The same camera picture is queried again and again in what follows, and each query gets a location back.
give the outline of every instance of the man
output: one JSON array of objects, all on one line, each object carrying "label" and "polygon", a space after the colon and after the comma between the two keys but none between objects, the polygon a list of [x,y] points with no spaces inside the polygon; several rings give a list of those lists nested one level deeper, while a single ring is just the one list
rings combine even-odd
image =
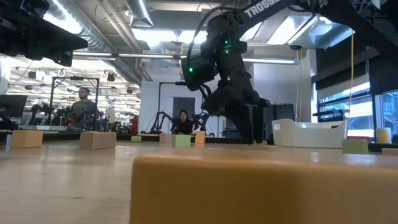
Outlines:
[{"label": "man", "polygon": [[72,121],[70,125],[70,129],[72,131],[90,129],[93,124],[95,111],[98,109],[95,106],[95,103],[88,99],[89,94],[89,89],[81,87],[79,89],[80,101],[72,104],[72,115],[69,117],[69,120]]}]

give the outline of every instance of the table surface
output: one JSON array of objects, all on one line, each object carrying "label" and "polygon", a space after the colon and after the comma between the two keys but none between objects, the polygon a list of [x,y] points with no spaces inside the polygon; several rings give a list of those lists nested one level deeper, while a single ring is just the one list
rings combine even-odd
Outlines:
[{"label": "table surface", "polygon": [[79,150],[78,141],[42,149],[0,149],[0,223],[129,223],[132,162],[138,155],[253,163],[336,164],[385,169],[398,157],[344,155],[338,149],[207,144],[178,149],[157,142],[118,142],[115,149]]}]

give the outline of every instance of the woman's dark hair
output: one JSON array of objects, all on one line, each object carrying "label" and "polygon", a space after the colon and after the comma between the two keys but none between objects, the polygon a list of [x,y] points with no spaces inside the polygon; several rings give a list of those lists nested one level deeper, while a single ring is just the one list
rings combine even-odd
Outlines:
[{"label": "woman's dark hair", "polygon": [[186,110],[180,110],[180,113],[178,114],[178,118],[180,118],[181,113],[185,113],[187,115],[187,121],[188,121],[188,111]]}]

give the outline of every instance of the white container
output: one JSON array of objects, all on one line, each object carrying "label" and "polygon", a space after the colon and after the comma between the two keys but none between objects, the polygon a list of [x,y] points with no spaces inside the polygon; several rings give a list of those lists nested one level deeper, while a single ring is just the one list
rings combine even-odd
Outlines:
[{"label": "white container", "polygon": [[341,148],[346,139],[346,121],[327,123],[294,122],[291,119],[272,121],[274,143],[285,147]]}]

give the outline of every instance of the yellow cable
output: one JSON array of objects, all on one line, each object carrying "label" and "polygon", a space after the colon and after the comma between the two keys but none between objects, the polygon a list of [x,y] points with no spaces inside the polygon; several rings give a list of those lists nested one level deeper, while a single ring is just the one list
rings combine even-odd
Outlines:
[{"label": "yellow cable", "polygon": [[353,95],[354,82],[354,30],[351,30],[351,87],[349,89],[349,104],[348,104],[348,119],[347,119],[347,134],[349,129],[349,116],[351,114],[351,97]]}]

